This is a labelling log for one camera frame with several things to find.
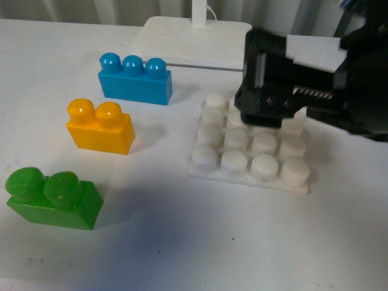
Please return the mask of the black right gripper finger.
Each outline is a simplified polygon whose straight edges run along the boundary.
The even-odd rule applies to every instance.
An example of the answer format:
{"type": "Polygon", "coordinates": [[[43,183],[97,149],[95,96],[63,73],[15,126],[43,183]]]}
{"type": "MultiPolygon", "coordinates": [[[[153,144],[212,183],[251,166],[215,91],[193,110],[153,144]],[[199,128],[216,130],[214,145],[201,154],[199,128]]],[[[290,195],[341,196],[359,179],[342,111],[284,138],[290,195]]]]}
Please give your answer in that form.
{"type": "Polygon", "coordinates": [[[303,108],[302,97],[294,94],[300,66],[286,56],[286,44],[285,37],[259,28],[247,32],[243,79],[235,95],[243,123],[278,129],[303,108]]]}

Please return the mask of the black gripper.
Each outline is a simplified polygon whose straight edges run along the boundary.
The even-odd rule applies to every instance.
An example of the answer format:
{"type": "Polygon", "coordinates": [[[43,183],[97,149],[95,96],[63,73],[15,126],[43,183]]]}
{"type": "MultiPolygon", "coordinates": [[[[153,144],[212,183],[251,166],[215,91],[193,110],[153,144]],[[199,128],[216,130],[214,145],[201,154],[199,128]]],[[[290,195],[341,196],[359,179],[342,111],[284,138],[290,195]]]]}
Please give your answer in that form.
{"type": "Polygon", "coordinates": [[[340,40],[347,55],[334,73],[292,65],[294,91],[288,118],[306,107],[307,116],[351,134],[387,141],[387,1],[340,1],[364,17],[364,25],[340,40]]]}

